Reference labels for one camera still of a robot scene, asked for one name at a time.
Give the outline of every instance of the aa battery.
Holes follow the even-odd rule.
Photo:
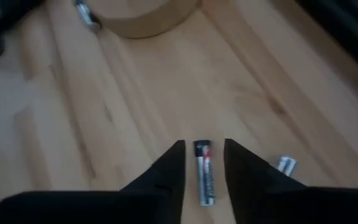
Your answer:
[[[200,205],[210,206],[215,203],[214,179],[211,167],[211,141],[195,141],[194,148],[198,163]]]

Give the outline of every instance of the wooden floor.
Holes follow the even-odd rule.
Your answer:
[[[205,0],[170,32],[93,35],[49,0],[0,58],[0,199],[118,190],[187,142],[183,223],[234,223],[223,142],[298,160],[307,185],[358,187],[358,66],[294,2]],[[198,203],[192,141],[213,140],[216,205]]]

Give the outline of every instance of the battery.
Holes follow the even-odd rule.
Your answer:
[[[291,177],[296,167],[296,160],[289,156],[282,156],[278,162],[277,169],[288,177]]]
[[[198,163],[200,205],[211,206],[215,203],[214,179],[211,167],[211,141],[195,141],[194,149]]]

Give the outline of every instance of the round wooden box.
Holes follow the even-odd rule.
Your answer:
[[[87,0],[102,25],[128,38],[143,38],[174,28],[199,0]]]

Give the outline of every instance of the metal object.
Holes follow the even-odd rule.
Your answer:
[[[296,160],[289,156],[280,157],[277,169],[288,177],[291,177],[296,167]]]
[[[76,0],[75,6],[80,14],[81,20],[84,25],[92,32],[97,33],[101,30],[100,21],[92,14],[88,6],[84,3],[84,0]]]
[[[211,168],[211,141],[195,141],[194,150],[198,162],[198,188],[200,191],[200,205],[214,205],[215,192],[214,179]]]

